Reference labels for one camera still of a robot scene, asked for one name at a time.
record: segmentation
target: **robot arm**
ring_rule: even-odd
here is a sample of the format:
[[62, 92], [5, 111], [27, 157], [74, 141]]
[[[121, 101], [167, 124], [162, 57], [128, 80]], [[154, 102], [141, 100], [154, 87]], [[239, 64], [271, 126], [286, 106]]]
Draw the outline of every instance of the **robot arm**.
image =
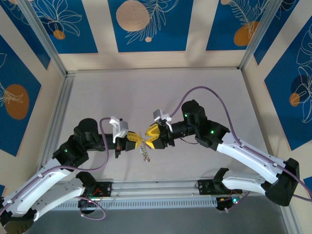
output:
[[[146, 141], [147, 145], [153, 149], [164, 149], [168, 145], [174, 146], [175, 139], [195, 135], [200, 145], [229, 155], [258, 173], [257, 175], [237, 173], [221, 168], [214, 178], [214, 186], [219, 190], [253, 191], [264, 194], [278, 205], [289, 205], [298, 183], [279, 169], [278, 165], [299, 177], [299, 163], [296, 160], [290, 158], [283, 161], [243, 141], [240, 145], [228, 128], [208, 120], [204, 108], [195, 100], [185, 102], [181, 109], [184, 120], [173, 124], [162, 111], [154, 112], [154, 119], [157, 122], [152, 124], [146, 132], [146, 136], [151, 137]], [[269, 158], [274, 164], [261, 158], [255, 152]]]
[[[141, 137], [128, 131], [128, 124], [112, 117], [113, 134], [105, 134], [108, 150], [121, 151], [137, 148]], [[74, 134], [53, 153], [46, 165], [21, 188], [0, 200], [0, 222], [8, 234], [20, 234], [30, 228], [34, 221], [57, 205], [76, 196], [89, 196], [98, 183], [88, 172], [80, 172], [65, 185], [58, 181], [73, 172], [71, 169], [52, 169], [58, 166], [78, 167], [89, 159], [87, 151], [105, 151], [102, 135], [94, 119], [84, 119], [74, 128]]]

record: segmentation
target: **white line drawing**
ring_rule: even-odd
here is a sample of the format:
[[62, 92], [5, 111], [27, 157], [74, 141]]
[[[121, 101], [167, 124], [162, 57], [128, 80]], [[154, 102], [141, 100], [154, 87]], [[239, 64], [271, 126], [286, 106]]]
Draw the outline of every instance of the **white line drawing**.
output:
[[234, 16], [239, 19], [241, 25], [248, 28], [248, 37], [251, 38], [255, 31], [255, 23], [262, 16], [269, 2], [270, 0], [263, 0], [260, 3], [258, 0], [255, 7], [250, 6], [249, 0], [231, 0], [225, 3], [232, 8]]
[[275, 16], [280, 19], [282, 11], [291, 11], [296, 2], [297, 0], [292, 0], [291, 2], [283, 0]]
[[296, 62], [301, 84], [292, 93], [290, 103], [292, 106], [302, 104], [302, 122], [309, 123], [312, 120], [312, 24], [302, 38]]
[[10, 10], [10, 12], [15, 18], [21, 20], [24, 24], [29, 25], [27, 19], [25, 18], [24, 14], [17, 5], [16, 0], [1, 0], [1, 1]]
[[[4, 65], [6, 56], [7, 56], [6, 54], [0, 53], [0, 68]], [[0, 106], [3, 106], [5, 102], [10, 103], [10, 101], [23, 103], [23, 101], [21, 100], [22, 97], [23, 97], [23, 94], [14, 95], [8, 92], [0, 82]]]
[[34, 0], [31, 5], [40, 21], [51, 30], [49, 34], [53, 34], [57, 39], [65, 39], [64, 32], [80, 36], [75, 23], [82, 20], [82, 15], [67, 10], [67, 0], [52, 0], [52, 2], [51, 0]]
[[[129, 38], [127, 44], [139, 39], [151, 42], [153, 37], [161, 30], [162, 25], [166, 26], [165, 13], [176, 7], [179, 0], [127, 0], [117, 10], [116, 17], [119, 25], [128, 31], [126, 38]], [[126, 17], [122, 14], [129, 13], [130, 9], [134, 9]], [[139, 28], [127, 30], [125, 26], [126, 20], [132, 20], [133, 24], [140, 25]]]

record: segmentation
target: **leaf illustration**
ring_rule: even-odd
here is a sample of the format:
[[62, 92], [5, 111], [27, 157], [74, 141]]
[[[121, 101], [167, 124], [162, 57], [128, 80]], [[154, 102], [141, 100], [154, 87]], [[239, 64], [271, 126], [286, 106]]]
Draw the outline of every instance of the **leaf illustration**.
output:
[[303, 112], [303, 123], [309, 123], [312, 120], [312, 99], [308, 99], [302, 105], [302, 112]]
[[80, 31], [75, 23], [82, 20], [82, 15], [67, 10], [67, 0], [33, 0], [31, 5], [41, 22], [48, 24], [51, 32], [59, 30], [80, 36]]
[[179, 0], [175, 0], [174, 4], [167, 9], [168, 3], [171, 1], [172, 0], [141, 0], [140, 2], [145, 6], [150, 15], [150, 21], [145, 28], [136, 32], [128, 32], [126, 38], [130, 39], [127, 44], [130, 44], [138, 38], [140, 41], [147, 37], [153, 38], [153, 36], [161, 30], [161, 27], [166, 25], [165, 13], [172, 10]]
[[312, 62], [312, 37], [308, 30], [301, 41], [301, 46], [297, 54], [298, 65], [309, 65]]
[[242, 25], [247, 25], [256, 18], [255, 11], [251, 8], [248, 0], [232, 0], [229, 5], [232, 7], [234, 16]]
[[29, 25], [27, 19], [25, 18], [18, 5], [11, 3], [9, 0], [2, 0], [2, 2], [10, 10], [15, 18], [21, 20], [24, 24]]
[[5, 58], [6, 58], [6, 54], [0, 53], [0, 68], [4, 65]]
[[253, 12], [254, 12], [253, 21], [257, 20], [264, 13], [269, 3], [270, 3], [270, 0], [263, 0], [262, 3], [260, 3], [260, 0], [258, 0], [256, 6], [253, 8]]

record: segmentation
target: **floral wall pattern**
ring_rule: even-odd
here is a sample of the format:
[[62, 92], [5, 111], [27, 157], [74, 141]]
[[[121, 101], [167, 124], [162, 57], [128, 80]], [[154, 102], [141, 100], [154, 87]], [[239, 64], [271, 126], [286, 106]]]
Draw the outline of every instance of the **floral wall pattern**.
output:
[[206, 50], [244, 50], [270, 0], [220, 0]]
[[288, 17], [293, 12], [298, 2], [299, 0], [283, 0], [282, 1], [282, 4], [280, 5], [277, 13], [275, 14], [275, 17], [270, 23], [269, 28], [267, 29], [255, 53], [253, 54], [257, 64], [260, 64], [260, 62], [262, 61], [269, 47], [275, 40], [279, 31], [284, 26], [285, 22], [287, 21]]
[[81, 0], [30, 3], [60, 54], [98, 52]]
[[185, 51], [193, 0], [108, 0], [119, 52]]
[[292, 150], [312, 139], [312, 17], [265, 79]]
[[16, 156], [41, 84], [0, 36], [0, 149]]
[[21, 12], [16, 0], [0, 0], [0, 6], [17, 27], [20, 34], [34, 51], [44, 68], [47, 69], [51, 59]]

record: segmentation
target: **beige wall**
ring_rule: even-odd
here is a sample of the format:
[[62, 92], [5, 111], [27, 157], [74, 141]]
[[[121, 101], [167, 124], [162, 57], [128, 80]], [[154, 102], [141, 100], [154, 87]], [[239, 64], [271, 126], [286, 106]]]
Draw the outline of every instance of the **beige wall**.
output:
[[[249, 83], [254, 97], [254, 107], [269, 150], [275, 156], [283, 159], [290, 157], [296, 159], [300, 163], [300, 177], [302, 179], [311, 176], [312, 144], [307, 142], [293, 151], [290, 150], [264, 79], [311, 17], [311, 12], [311, 1], [300, 0], [259, 66], [252, 58], [244, 71], [245, 79]], [[308, 197], [308, 193], [300, 185], [298, 185], [295, 194]], [[292, 199], [292, 204], [304, 233], [310, 234], [312, 204], [296, 198]]]
[[18, 155], [14, 157], [0, 150], [0, 184], [5, 186], [3, 194], [7, 195], [36, 172], [63, 77], [52, 62], [45, 70], [1, 7], [0, 22], [0, 35], [41, 83]]

